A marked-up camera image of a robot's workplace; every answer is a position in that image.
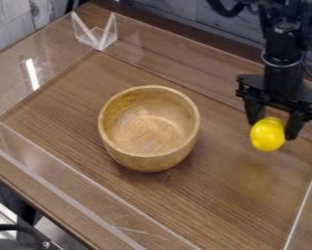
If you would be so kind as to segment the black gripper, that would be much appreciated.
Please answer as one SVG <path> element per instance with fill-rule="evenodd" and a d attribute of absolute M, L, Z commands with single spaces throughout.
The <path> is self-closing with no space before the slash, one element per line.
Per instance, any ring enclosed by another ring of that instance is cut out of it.
<path fill-rule="evenodd" d="M 236 79 L 235 94 L 244 101 L 248 124 L 253 126 L 264 117 L 267 106 L 288 112 L 286 135 L 287 140 L 292 141 L 306 121 L 312 120 L 312 88 L 302 83 L 292 92 L 284 95 L 282 91 L 276 93 L 266 91 L 263 80 L 264 76 L 259 74 L 241 74 Z"/>

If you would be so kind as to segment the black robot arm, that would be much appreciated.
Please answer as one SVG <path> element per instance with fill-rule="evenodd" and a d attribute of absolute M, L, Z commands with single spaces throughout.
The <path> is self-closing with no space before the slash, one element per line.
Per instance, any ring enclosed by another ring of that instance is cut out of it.
<path fill-rule="evenodd" d="M 312 0 L 237 0 L 227 8 L 221 0 L 207 0 L 227 18 L 256 7 L 263 38 L 264 73 L 241 74 L 236 95 L 243 99 L 247 120 L 256 124 L 270 106 L 288 113 L 286 138 L 296 139 L 312 121 L 312 87 L 304 83 L 304 57 L 312 48 Z"/>

